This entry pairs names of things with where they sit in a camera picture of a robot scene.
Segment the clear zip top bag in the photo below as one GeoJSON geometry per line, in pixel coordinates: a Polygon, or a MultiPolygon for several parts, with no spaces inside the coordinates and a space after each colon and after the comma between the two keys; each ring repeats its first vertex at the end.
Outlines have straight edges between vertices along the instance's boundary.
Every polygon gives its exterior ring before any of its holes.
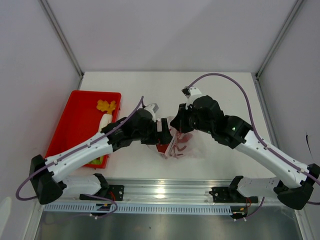
{"type": "Polygon", "coordinates": [[[172,139],[168,144],[147,145],[147,147],[163,159],[181,159],[205,157],[204,141],[198,131],[181,133],[170,126],[173,116],[166,118],[172,139]]]}

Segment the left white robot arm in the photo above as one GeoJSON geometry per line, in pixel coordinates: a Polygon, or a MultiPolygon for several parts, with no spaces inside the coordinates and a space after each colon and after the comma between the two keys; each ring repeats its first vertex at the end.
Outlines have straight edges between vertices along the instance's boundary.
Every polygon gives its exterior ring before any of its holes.
{"type": "Polygon", "coordinates": [[[107,181],[99,174],[72,180],[69,174],[90,161],[112,154],[138,141],[142,145],[165,145],[172,135],[166,118],[157,120],[152,109],[140,108],[128,117],[103,127],[86,141],[53,156],[38,154],[31,159],[29,176],[36,198],[46,205],[62,195],[93,195],[97,200],[108,196],[107,181]]]}

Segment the green white toy celery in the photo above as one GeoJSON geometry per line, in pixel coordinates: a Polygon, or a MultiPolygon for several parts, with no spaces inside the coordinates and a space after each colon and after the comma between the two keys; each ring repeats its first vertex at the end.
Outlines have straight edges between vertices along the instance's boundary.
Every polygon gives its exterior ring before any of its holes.
{"type": "MultiPolygon", "coordinates": [[[[100,119],[99,122],[99,127],[98,127],[98,131],[100,132],[102,130],[102,128],[106,127],[108,124],[110,124],[112,122],[113,116],[109,113],[105,113],[102,115],[102,118],[100,119]]],[[[89,162],[89,164],[92,165],[101,165],[103,163],[104,160],[104,156],[100,156],[94,160],[92,160],[91,162],[89,162]]]]}

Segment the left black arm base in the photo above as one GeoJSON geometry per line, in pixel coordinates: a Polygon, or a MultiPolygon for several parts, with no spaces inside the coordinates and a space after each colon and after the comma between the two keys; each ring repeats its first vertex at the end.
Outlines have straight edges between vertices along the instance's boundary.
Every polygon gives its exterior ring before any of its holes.
{"type": "Polygon", "coordinates": [[[90,201],[98,201],[98,200],[112,200],[112,201],[123,201],[125,193],[125,186],[119,184],[111,184],[108,186],[108,189],[102,188],[94,195],[89,194],[80,194],[80,200],[90,200],[90,201]]]}

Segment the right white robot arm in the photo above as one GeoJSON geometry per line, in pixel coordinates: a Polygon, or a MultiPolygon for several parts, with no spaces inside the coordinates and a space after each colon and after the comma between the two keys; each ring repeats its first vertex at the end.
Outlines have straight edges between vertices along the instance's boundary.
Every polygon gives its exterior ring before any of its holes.
{"type": "Polygon", "coordinates": [[[268,197],[294,210],[303,209],[309,202],[320,167],[300,163],[275,146],[263,143],[249,123],[238,116],[225,115],[210,96],[180,104],[170,126],[184,134],[193,130],[210,134],[219,144],[249,156],[275,175],[273,178],[236,176],[228,187],[232,201],[268,197]]]}

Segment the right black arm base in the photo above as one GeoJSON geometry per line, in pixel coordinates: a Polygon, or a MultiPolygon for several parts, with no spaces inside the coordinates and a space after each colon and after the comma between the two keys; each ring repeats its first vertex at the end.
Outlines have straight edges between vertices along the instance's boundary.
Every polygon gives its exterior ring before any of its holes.
{"type": "Polygon", "coordinates": [[[259,202],[257,196],[244,197],[236,190],[229,190],[226,186],[212,187],[208,193],[212,196],[214,203],[257,204],[259,202]]]}

